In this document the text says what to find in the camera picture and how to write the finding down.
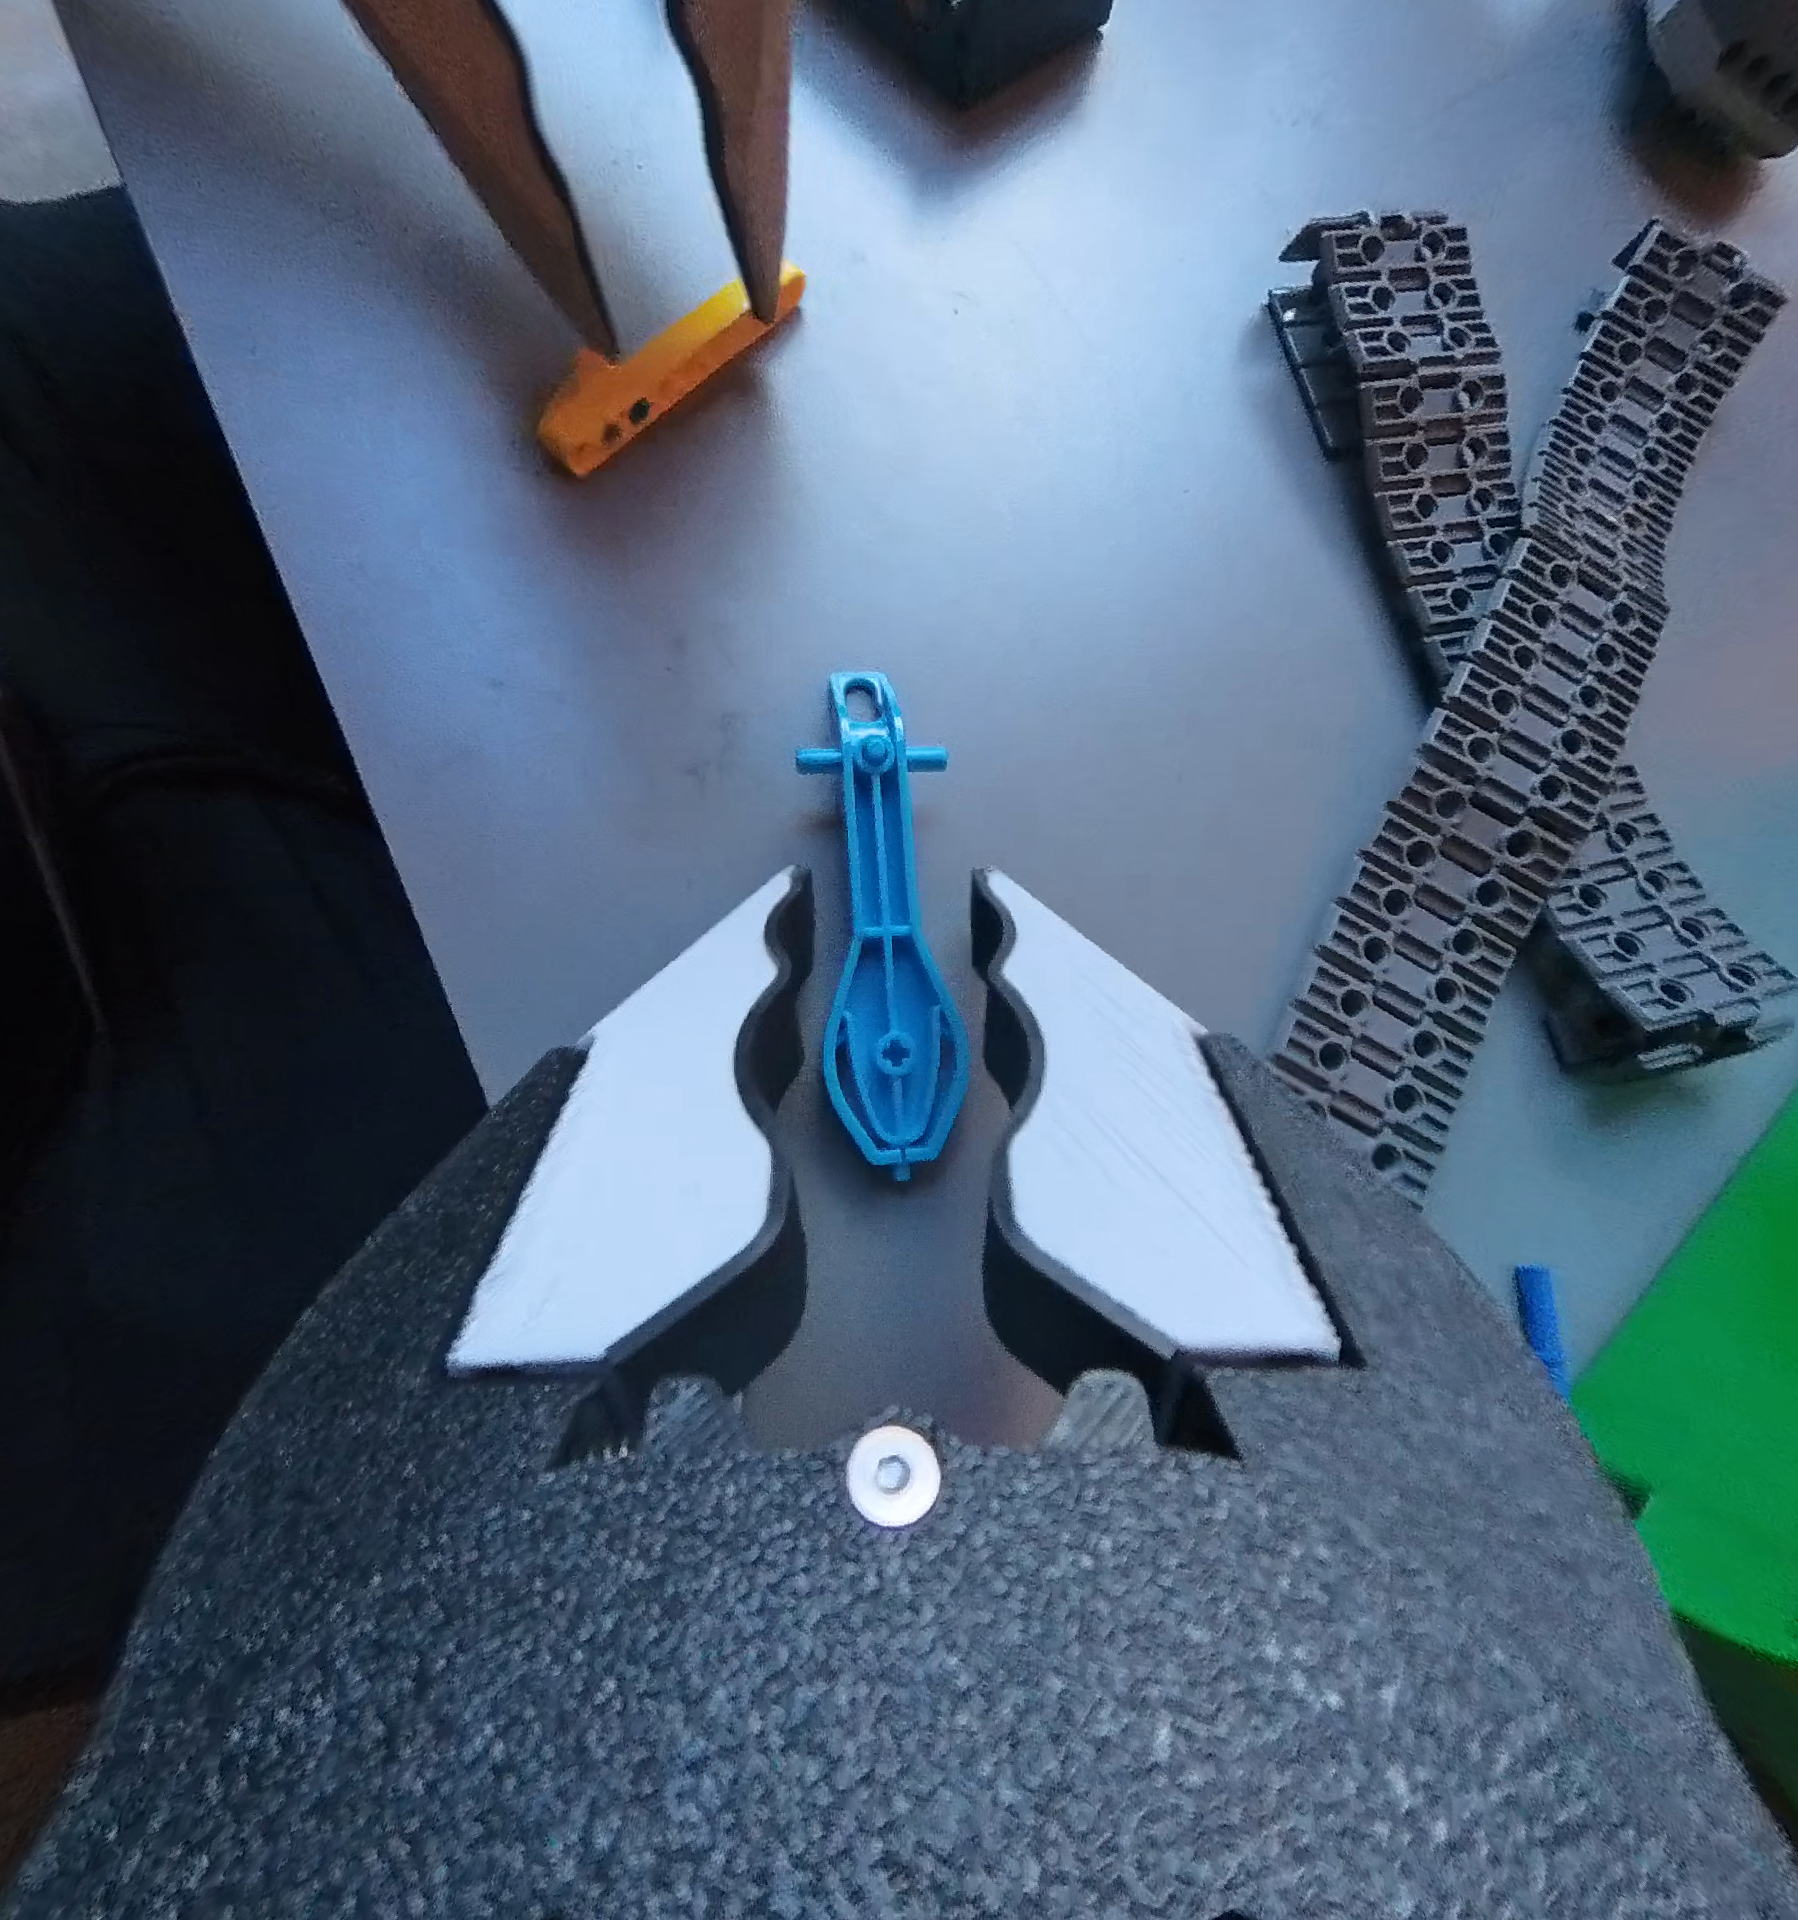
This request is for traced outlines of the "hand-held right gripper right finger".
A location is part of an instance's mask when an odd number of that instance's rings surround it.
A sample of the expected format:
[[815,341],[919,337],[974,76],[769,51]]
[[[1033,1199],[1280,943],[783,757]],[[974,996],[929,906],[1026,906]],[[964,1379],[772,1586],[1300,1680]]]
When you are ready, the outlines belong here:
[[1009,1106],[983,1299],[1009,1352],[1056,1391],[1119,1372],[1151,1396],[1199,1364],[1341,1364],[1207,1026],[1006,873],[971,885]]

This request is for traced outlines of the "black perforated battery box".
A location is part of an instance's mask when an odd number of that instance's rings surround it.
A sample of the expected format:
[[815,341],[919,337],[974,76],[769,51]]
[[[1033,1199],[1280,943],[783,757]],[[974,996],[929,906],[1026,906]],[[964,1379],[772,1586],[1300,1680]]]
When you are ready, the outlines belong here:
[[1105,30],[1112,1],[839,1],[843,21],[956,106]]

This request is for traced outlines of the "grey toy motor block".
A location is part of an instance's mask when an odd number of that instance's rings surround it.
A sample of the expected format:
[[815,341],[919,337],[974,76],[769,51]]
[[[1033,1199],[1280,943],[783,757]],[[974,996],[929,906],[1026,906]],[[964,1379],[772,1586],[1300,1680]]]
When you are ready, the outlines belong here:
[[1798,1],[1649,1],[1646,38],[1680,106],[1739,149],[1798,149]]

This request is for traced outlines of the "blue toy pin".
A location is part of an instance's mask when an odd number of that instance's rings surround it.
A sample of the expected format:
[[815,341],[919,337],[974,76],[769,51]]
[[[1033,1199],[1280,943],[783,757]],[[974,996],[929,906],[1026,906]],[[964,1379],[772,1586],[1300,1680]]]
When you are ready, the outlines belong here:
[[1558,1275],[1545,1264],[1517,1264],[1514,1295],[1520,1328],[1535,1358],[1545,1369],[1562,1400],[1571,1396],[1571,1373],[1560,1319]]

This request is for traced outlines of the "blue brick separator tool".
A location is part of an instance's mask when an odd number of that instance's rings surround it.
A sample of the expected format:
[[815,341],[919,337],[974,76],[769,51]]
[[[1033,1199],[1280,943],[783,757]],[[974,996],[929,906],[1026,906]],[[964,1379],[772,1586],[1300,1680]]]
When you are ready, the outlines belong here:
[[865,1161],[897,1182],[933,1163],[952,1135],[971,1042],[921,922],[911,776],[942,773],[939,745],[912,745],[893,681],[874,669],[830,680],[833,745],[805,745],[801,773],[837,773],[847,848],[847,958],[821,1042],[832,1108]]

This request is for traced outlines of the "person's dark clothing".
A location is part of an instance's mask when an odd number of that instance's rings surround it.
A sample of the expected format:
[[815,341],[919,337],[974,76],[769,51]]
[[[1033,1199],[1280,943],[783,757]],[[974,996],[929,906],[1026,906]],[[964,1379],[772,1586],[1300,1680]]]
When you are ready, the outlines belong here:
[[0,1719],[483,1109],[130,198],[0,200]]

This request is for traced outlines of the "yellow perforated toy beam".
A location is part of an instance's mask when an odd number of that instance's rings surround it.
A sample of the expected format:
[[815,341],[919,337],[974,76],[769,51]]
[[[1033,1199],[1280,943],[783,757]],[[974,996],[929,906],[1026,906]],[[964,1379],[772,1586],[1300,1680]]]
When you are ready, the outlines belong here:
[[596,472],[788,322],[805,289],[802,267],[786,261],[768,320],[732,281],[625,357],[580,347],[541,409],[536,443],[577,477]]

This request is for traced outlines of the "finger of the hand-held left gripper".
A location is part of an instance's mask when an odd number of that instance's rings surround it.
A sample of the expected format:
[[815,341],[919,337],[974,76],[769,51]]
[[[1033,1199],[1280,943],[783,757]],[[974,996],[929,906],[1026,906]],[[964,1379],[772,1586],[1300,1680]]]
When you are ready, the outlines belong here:
[[577,203],[534,108],[529,61],[496,1],[345,1],[454,168],[580,342],[619,357]]
[[778,322],[788,221],[794,1],[669,1],[720,215],[751,312]]

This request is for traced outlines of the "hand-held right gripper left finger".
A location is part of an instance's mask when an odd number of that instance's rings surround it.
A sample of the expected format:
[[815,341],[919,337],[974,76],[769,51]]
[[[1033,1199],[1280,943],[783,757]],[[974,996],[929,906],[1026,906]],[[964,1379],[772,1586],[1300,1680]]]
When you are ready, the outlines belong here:
[[786,1181],[745,1045],[812,964],[812,906],[783,869],[584,1037],[452,1378],[625,1364],[769,1247]]

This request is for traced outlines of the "green plastic bin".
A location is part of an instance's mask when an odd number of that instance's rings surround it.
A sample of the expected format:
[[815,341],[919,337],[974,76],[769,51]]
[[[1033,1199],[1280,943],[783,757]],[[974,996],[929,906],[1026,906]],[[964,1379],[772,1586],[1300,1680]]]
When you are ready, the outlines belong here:
[[1798,1091],[1574,1400],[1716,1715],[1798,1828]]

